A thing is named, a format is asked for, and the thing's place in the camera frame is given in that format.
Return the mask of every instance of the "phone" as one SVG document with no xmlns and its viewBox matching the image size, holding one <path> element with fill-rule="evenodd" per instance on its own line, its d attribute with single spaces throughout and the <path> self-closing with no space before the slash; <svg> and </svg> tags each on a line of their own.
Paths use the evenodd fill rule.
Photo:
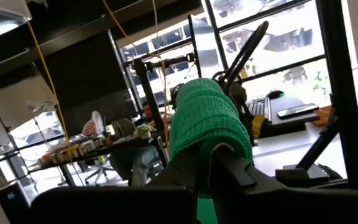
<svg viewBox="0 0 358 224">
<path fill-rule="evenodd" d="M 286 110 L 279 111 L 279 112 L 277 112 L 277 115 L 281 119 L 286 119 L 286 118 L 291 118 L 294 116 L 308 114 L 314 110 L 317 110 L 318 108 L 319 107 L 317 105 L 315 105 L 314 103 L 309 103 L 307 105 L 296 106 L 294 108 L 289 108 Z"/>
</svg>

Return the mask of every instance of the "table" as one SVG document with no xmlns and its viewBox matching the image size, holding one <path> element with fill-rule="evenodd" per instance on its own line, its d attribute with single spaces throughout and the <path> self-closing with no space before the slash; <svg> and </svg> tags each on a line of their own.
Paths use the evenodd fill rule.
<svg viewBox="0 0 358 224">
<path fill-rule="evenodd" d="M 313 123 L 305 125 L 304 131 L 259 139 L 259 145 L 254 147 L 256 168 L 269 176 L 274 176 L 276 169 L 297 164 L 323 129 Z M 347 177 L 339 135 L 333 139 L 316 162 L 329 166 L 343 178 Z"/>
<path fill-rule="evenodd" d="M 92 159 L 92 158 L 95 158 L 98 156 L 107 155 L 107 154 L 110 154 L 116 150 L 126 150 L 128 147 L 142 147 L 142 146 L 147 146 L 149 144 L 151 144 L 157 148 L 157 151 L 158 151 L 158 154 L 162 161 L 162 164 L 165 167 L 167 164 L 167 161 L 165 160 L 165 158 L 167 158 L 167 157 L 165 156 L 164 151 L 161 148 L 160 143 L 158 142 L 158 139 L 157 138 L 150 138 L 150 139 L 137 138 L 137 139 L 128 139 L 128 140 L 126 140 L 124 142 L 120 142 L 118 144 L 113 143 L 108 146 L 104 146 L 100 149 L 95 149 L 95 150 L 87 153 L 83 157 L 73 158 L 72 161 L 65 161 L 65 162 L 58 162 L 58 163 L 53 163 L 52 161 L 48 161 L 46 163 L 43 163 L 41 166 L 37 166 L 34 169 L 30 170 L 29 174 L 33 173 L 33 172 L 40 171 L 40 170 L 45 170 L 45 169 L 49 169 L 49 168 L 53 168 L 53 167 L 59 167 L 62 170 L 62 174 L 63 174 L 67 184 L 69 186 L 75 186 L 73 176 L 69 172 L 69 170 L 67 168 L 67 164 L 70 164 L 72 162 L 85 161 L 85 160 Z"/>
</svg>

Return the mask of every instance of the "computer mouse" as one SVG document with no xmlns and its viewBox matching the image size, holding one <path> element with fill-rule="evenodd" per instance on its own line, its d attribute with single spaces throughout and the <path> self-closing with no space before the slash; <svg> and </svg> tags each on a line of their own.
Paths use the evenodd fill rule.
<svg viewBox="0 0 358 224">
<path fill-rule="evenodd" d="M 281 97 L 284 95 L 284 92 L 281 91 L 281 90 L 274 90 L 274 91 L 271 91 L 266 97 L 269 97 L 269 99 L 276 99 L 278 97 Z"/>
</svg>

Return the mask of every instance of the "person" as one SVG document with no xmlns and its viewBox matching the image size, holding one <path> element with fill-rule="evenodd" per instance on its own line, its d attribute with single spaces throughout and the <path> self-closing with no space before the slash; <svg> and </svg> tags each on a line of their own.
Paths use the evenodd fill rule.
<svg viewBox="0 0 358 224">
<path fill-rule="evenodd" d="M 145 116 L 135 122 L 136 126 L 144 123 L 153 125 L 149 104 L 143 103 Z M 148 166 L 158 158 L 157 148 L 152 145 L 131 147 L 117 150 L 110 154 L 110 164 L 123 180 L 128 180 L 129 186 L 140 187 L 147 183 Z"/>
</svg>

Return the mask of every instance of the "white desk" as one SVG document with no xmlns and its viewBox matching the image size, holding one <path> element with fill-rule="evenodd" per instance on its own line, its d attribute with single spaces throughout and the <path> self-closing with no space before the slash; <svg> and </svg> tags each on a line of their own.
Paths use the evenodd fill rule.
<svg viewBox="0 0 358 224">
<path fill-rule="evenodd" d="M 276 169 L 299 163 L 316 141 L 321 130 L 322 127 L 306 123 L 305 131 L 259 139 L 259 146 L 254 147 L 256 168 L 269 176 L 274 176 Z M 316 162 L 329 166 L 343 178 L 347 177 L 339 135 L 333 139 Z"/>
</svg>

